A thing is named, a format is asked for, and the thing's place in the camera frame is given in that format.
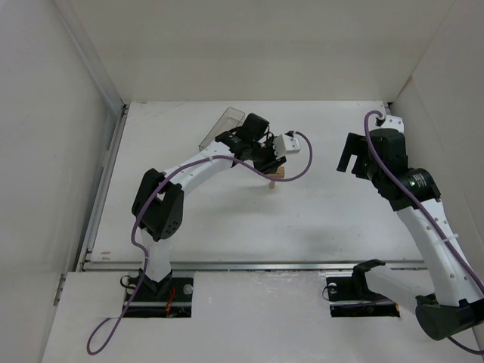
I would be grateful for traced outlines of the striped dark wood block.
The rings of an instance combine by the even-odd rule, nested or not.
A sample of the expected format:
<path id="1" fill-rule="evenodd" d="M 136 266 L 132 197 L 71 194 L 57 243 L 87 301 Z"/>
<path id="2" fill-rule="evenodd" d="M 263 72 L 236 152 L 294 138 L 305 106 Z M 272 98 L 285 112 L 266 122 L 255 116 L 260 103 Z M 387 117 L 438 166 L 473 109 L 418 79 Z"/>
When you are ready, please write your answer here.
<path id="1" fill-rule="evenodd" d="M 276 179 L 283 179 L 285 177 L 285 168 L 283 166 L 279 166 L 273 177 Z"/>

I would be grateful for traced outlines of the clear plastic box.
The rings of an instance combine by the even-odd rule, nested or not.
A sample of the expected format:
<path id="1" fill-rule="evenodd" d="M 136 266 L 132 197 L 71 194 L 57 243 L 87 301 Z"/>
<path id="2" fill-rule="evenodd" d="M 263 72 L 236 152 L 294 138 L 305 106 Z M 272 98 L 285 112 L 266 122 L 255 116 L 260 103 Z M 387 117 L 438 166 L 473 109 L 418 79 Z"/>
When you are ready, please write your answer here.
<path id="1" fill-rule="evenodd" d="M 245 112 L 228 107 L 199 144 L 199 151 L 206 149 L 215 140 L 216 136 L 240 126 L 244 121 L 244 117 Z"/>

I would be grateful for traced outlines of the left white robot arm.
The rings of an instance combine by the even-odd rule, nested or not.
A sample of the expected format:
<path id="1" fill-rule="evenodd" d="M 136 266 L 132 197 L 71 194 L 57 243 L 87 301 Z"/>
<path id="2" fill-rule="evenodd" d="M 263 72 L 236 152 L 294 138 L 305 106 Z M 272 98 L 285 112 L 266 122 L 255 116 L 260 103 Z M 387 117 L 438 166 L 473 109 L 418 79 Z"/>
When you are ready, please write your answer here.
<path id="1" fill-rule="evenodd" d="M 137 291 L 159 298 L 169 289 L 169 239 L 182 225 L 185 198 L 192 191 L 237 165 L 273 181 L 287 155 L 299 150 L 292 132 L 274 135 L 269 122 L 259 115 L 250 113 L 242 120 L 221 116 L 195 156 L 171 169 L 146 171 L 132 204 L 132 244 L 144 254 Z"/>

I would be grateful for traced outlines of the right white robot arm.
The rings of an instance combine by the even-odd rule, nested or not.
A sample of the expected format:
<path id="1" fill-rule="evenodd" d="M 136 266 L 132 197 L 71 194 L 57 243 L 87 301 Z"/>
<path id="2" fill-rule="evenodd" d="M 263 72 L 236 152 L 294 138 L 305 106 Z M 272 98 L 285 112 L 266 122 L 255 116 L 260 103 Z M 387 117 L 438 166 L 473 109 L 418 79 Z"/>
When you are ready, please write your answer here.
<path id="1" fill-rule="evenodd" d="M 482 288 L 467 271 L 467 260 L 445 217 L 431 174 L 408 166 L 404 134 L 395 129 L 375 129 L 368 137 L 350 133 L 337 171 L 346 171 L 351 156 L 356 157 L 352 174 L 371 181 L 389 201 L 410 232 L 433 282 L 433 287 L 425 287 L 372 259 L 353 269 L 357 299 L 391 299 L 414 313 L 433 340 L 444 340 L 481 324 Z"/>

